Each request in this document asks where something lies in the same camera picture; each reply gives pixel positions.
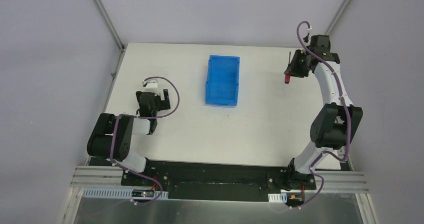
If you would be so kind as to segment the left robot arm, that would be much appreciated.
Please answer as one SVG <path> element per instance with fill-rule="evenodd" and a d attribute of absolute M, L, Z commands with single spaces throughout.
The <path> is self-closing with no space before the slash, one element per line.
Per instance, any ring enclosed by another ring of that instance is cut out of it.
<path fill-rule="evenodd" d="M 132 144 L 136 144 L 132 137 L 154 133 L 158 125 L 158 112 L 171 108 L 169 91 L 164 89 L 163 93 L 164 99 L 159 93 L 136 92 L 140 118 L 101 113 L 87 143 L 88 155 L 116 162 L 138 173 L 144 172 L 148 159 L 132 147 Z"/>

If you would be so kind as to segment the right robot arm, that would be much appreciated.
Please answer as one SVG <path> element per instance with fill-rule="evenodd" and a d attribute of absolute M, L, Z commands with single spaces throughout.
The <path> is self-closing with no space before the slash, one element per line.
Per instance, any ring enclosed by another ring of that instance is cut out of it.
<path fill-rule="evenodd" d="M 323 107 L 310 127 L 310 142 L 293 158 L 282 175 L 282 189 L 306 188 L 314 190 L 313 171 L 328 155 L 347 148 L 353 140 L 363 117 L 363 110 L 353 105 L 341 78 L 340 58 L 331 52 L 327 35 L 306 36 L 306 49 L 296 50 L 284 72 L 284 81 L 291 77 L 304 78 L 310 73 L 317 79 Z"/>

